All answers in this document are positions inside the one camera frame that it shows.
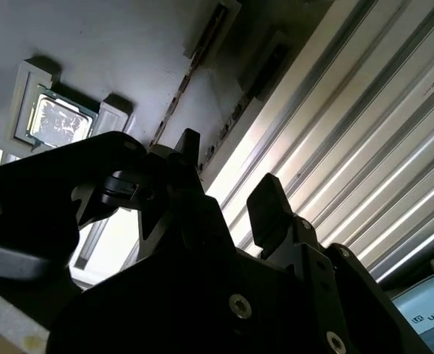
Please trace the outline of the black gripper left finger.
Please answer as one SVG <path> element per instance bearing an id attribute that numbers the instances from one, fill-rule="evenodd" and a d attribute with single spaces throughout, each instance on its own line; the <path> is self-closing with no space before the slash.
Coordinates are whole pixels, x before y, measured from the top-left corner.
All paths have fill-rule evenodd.
<path id="1" fill-rule="evenodd" d="M 136 210 L 141 237 L 131 272 L 160 269 L 207 280 L 235 276 L 235 245 L 197 173 L 199 134 L 149 149 L 109 132 L 0 166 L 0 281 L 63 274 L 80 231 L 121 208 Z"/>

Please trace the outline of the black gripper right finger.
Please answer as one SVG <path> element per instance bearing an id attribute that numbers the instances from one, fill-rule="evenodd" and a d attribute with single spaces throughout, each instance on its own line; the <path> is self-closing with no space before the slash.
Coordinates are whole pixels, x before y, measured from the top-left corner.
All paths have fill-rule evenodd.
<path id="1" fill-rule="evenodd" d="M 274 353 L 429 353 L 352 251 L 321 246 L 314 227 L 291 210 L 267 173 L 247 199 L 261 260 L 280 275 L 272 299 Z"/>

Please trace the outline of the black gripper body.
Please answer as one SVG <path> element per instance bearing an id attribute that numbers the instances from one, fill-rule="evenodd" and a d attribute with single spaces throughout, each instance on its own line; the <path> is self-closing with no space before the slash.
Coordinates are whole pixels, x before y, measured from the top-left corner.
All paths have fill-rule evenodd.
<path id="1" fill-rule="evenodd" d="M 343 353 L 330 263 L 268 264 L 166 251 L 83 292 L 55 320 L 48 353 Z"/>

